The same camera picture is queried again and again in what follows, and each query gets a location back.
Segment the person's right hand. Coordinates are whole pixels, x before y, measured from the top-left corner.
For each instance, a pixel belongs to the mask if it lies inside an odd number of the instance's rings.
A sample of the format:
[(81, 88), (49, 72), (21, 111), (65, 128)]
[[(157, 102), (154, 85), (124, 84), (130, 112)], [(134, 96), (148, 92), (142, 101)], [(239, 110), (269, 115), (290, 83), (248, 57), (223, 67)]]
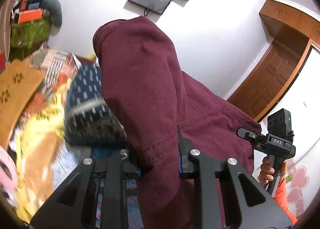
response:
[[(275, 170), (273, 167), (270, 166), (270, 159), (268, 157), (263, 158), (263, 162), (260, 166), (260, 173), (258, 176), (258, 181), (262, 186), (266, 186), (269, 182), (273, 180), (273, 174)], [(287, 173), (287, 162), (284, 161), (281, 165), (280, 169), (280, 181), (282, 181), (285, 178), (285, 175)]]

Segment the orange sleeve right forearm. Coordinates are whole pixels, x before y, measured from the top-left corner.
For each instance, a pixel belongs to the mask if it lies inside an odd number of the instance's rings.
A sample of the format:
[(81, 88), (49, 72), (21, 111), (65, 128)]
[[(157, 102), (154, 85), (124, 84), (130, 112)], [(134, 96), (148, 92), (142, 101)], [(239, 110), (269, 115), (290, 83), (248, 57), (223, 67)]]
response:
[(293, 213), (289, 210), (288, 200), (286, 195), (286, 182), (285, 179), (281, 180), (278, 184), (276, 194), (273, 197), (276, 203), (281, 207), (281, 209), (286, 213), (286, 215), (291, 220), (292, 224), (294, 225), (298, 219), (293, 215)]

